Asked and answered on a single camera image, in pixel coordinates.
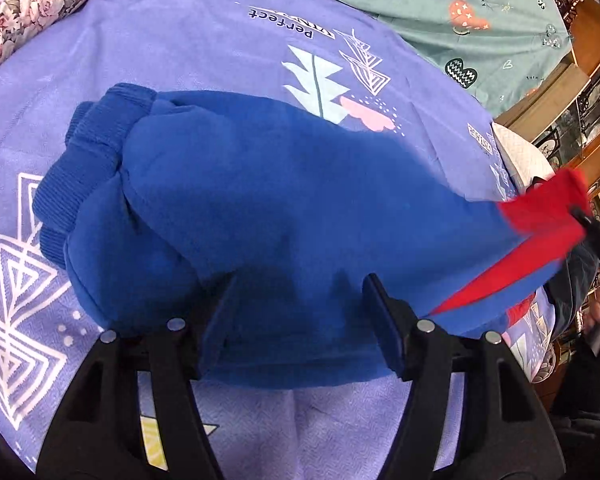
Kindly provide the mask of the blue and red pants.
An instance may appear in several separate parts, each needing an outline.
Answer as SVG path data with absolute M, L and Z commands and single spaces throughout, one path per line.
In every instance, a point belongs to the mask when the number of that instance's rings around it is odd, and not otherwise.
M 586 206 L 569 169 L 476 202 L 388 134 L 257 96 L 117 84 L 76 108 L 32 208 L 97 324 L 155 330 L 231 278 L 209 378 L 295 389 L 388 374 L 370 274 L 451 334 L 505 330 L 582 240 Z

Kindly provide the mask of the dark navy folded garment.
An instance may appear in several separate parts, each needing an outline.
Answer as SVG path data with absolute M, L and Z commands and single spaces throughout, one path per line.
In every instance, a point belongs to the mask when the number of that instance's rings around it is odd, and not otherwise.
M 560 270 L 544 284 L 548 301 L 555 310 L 552 341 L 573 322 L 600 267 L 600 260 L 586 240 L 567 255 Z

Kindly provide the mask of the white mattress edge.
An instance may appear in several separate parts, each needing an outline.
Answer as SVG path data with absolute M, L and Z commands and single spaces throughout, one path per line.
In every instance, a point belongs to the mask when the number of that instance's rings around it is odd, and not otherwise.
M 492 130 L 505 168 L 519 194 L 524 194 L 534 180 L 546 181 L 554 176 L 554 169 L 533 144 L 497 122 L 492 124 Z

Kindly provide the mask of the wooden display cabinet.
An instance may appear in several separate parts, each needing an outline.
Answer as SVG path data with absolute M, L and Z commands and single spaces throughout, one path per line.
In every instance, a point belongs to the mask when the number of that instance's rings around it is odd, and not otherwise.
M 600 0 L 582 0 L 570 22 L 571 52 L 539 89 L 496 121 L 533 143 L 580 98 L 600 69 Z

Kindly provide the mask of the teal heart-print blanket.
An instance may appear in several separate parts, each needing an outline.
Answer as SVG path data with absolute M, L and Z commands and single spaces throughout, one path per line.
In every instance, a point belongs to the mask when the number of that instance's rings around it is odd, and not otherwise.
M 492 115 L 546 81 L 571 52 L 554 0 L 338 0 L 390 26 Z

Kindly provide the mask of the purple patterned bed sheet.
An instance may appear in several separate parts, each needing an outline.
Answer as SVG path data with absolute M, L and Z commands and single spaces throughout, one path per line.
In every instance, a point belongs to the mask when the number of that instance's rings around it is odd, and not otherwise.
M 351 131 L 393 136 L 468 200 L 521 196 L 495 143 L 496 116 L 391 27 L 346 4 L 88 0 L 0 65 L 0 433 L 36 478 L 70 382 L 100 336 L 117 332 L 83 310 L 67 272 L 43 255 L 34 194 L 65 151 L 76 108 L 117 84 L 284 102 Z M 509 309 L 505 330 L 493 330 L 528 381 L 540 367 L 528 350 L 543 353 L 548 342 L 515 328 L 546 306 L 542 285 Z M 166 469 L 150 375 L 137 379 L 145 451 Z M 205 374 L 192 388 L 220 479 L 376 479 L 411 385 L 389 368 L 366 382 L 295 389 Z M 463 398 L 455 373 L 438 468 L 454 458 Z

